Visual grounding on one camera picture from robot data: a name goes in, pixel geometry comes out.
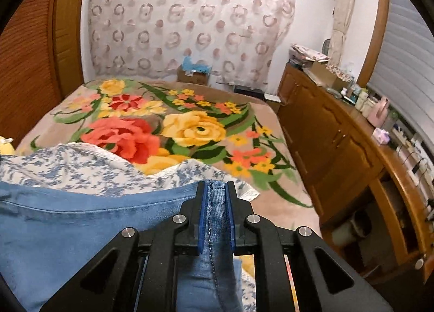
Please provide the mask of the pink bottle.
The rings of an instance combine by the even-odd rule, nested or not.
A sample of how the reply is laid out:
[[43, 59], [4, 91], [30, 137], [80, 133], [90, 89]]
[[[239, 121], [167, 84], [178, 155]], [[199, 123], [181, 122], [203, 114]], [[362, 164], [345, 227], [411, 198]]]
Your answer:
[[367, 117], [368, 122], [373, 127], [381, 128], [388, 116], [389, 99], [383, 96], [379, 102], [372, 108]]

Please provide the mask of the wooden louvered wardrobe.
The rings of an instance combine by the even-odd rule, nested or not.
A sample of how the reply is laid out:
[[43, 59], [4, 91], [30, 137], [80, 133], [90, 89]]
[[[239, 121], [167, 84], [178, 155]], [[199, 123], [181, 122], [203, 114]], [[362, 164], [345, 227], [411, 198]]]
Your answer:
[[17, 147], [84, 82], [82, 0], [1, 0], [1, 136]]

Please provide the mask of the beige side curtain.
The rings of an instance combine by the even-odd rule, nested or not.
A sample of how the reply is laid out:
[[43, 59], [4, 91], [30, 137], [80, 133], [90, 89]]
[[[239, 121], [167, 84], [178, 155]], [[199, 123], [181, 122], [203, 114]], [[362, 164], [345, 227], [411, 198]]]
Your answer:
[[352, 19], [354, 6], [355, 0], [335, 0], [333, 29], [329, 47], [330, 62], [335, 66], [341, 64], [343, 47]]

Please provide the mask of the floral fleece blanket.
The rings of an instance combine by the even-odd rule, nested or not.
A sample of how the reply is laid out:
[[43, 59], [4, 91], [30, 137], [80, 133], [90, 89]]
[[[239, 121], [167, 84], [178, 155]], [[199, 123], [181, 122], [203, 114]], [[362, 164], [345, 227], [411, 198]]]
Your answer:
[[257, 99], [188, 83], [94, 80], [45, 114], [18, 152], [70, 142], [105, 149], [145, 175], [208, 165], [251, 185], [254, 210], [275, 225], [319, 228], [277, 115]]

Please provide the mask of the yellow plush toy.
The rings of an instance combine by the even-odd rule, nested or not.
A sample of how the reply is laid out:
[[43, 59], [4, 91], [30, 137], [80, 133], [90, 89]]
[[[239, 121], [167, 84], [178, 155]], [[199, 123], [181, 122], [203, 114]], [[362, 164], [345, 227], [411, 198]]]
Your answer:
[[0, 154], [1, 155], [14, 155], [15, 149], [12, 145], [12, 138], [5, 138], [0, 136]]

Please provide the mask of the grey window blind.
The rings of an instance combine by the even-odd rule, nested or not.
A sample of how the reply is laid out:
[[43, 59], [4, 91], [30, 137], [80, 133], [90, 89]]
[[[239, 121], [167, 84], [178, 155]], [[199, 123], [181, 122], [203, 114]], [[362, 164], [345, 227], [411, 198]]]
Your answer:
[[389, 0], [382, 46], [368, 86], [433, 151], [433, 34], [410, 0]]

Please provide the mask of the blue denim jeans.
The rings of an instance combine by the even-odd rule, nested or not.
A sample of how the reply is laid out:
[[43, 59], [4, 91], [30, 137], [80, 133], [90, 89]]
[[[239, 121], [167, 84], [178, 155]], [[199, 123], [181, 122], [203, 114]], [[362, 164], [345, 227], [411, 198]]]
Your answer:
[[[194, 183], [97, 197], [1, 184], [1, 274], [27, 311], [38, 311], [124, 228], [148, 230], [196, 195]], [[205, 245], [180, 258], [180, 311], [241, 311], [241, 263], [232, 256], [224, 182], [205, 183]]]

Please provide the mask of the cardboard box on cabinet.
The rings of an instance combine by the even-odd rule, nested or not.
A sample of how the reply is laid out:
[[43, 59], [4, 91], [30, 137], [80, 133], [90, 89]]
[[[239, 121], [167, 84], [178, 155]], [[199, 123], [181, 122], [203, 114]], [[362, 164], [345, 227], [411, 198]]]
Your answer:
[[305, 69], [305, 73], [318, 86], [328, 87], [336, 91], [342, 88], [348, 89], [351, 78], [341, 73], [339, 69], [332, 71], [332, 68], [326, 63], [314, 62], [312, 66]]

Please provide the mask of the blue white floral quilt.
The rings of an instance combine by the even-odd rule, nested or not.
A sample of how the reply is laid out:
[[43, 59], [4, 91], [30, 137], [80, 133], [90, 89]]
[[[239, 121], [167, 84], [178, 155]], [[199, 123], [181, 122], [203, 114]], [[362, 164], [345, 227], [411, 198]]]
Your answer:
[[[200, 181], [208, 180], [224, 182], [225, 185], [231, 181], [226, 180], [220, 170], [195, 164], [178, 165], [161, 176], [145, 175], [120, 157], [84, 144], [58, 145], [27, 156], [1, 158], [1, 184], [49, 188], [97, 197], [164, 191], [191, 183], [197, 186]], [[242, 263], [241, 291], [241, 311], [254, 311], [255, 284], [244, 271]]]

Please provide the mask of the cardboard box with blue bag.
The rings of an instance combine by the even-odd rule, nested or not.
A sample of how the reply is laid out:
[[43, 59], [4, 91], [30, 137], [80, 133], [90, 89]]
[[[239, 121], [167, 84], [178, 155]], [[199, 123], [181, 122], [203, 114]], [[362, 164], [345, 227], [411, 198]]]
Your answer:
[[177, 70], [178, 83], [193, 83], [200, 86], [207, 86], [212, 67], [200, 60], [193, 63], [190, 56], [185, 56], [182, 64]]

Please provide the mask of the wooden sideboard cabinet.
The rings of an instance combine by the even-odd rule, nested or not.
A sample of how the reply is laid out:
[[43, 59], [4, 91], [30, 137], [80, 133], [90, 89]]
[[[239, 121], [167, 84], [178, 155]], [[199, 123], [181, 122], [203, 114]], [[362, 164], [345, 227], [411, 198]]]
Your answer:
[[428, 207], [399, 155], [353, 107], [287, 65], [278, 118], [324, 240], [369, 282], [426, 283], [433, 273]]

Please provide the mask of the circle patterned sheer curtain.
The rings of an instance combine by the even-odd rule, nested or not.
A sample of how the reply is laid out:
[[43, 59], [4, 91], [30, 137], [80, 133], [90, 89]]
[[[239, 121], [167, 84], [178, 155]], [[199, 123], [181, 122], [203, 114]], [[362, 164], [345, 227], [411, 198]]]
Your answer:
[[89, 0], [97, 75], [174, 76], [202, 66], [211, 84], [266, 89], [295, 0]]

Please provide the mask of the stack of papers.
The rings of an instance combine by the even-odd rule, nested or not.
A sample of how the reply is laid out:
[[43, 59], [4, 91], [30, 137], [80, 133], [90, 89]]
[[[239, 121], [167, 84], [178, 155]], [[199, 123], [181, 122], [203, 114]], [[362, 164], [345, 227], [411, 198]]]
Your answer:
[[305, 68], [311, 66], [314, 62], [323, 64], [328, 63], [329, 61], [330, 58], [321, 52], [315, 51], [314, 49], [299, 45], [297, 43], [291, 44], [289, 62], [295, 66]]

